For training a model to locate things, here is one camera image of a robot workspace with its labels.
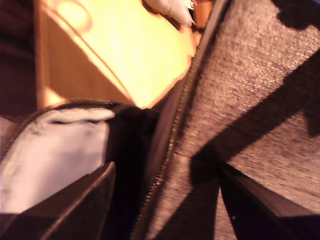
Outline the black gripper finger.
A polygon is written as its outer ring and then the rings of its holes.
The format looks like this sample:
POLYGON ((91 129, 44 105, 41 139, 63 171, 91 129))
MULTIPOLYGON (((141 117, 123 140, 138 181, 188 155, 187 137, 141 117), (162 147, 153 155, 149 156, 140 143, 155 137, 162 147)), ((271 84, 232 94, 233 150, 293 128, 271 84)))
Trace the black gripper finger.
POLYGON ((108 162, 22 213, 0 215, 2 240, 98 240, 116 178, 108 162))
POLYGON ((320 216, 231 165, 218 165, 222 199, 238 240, 318 240, 320 216))

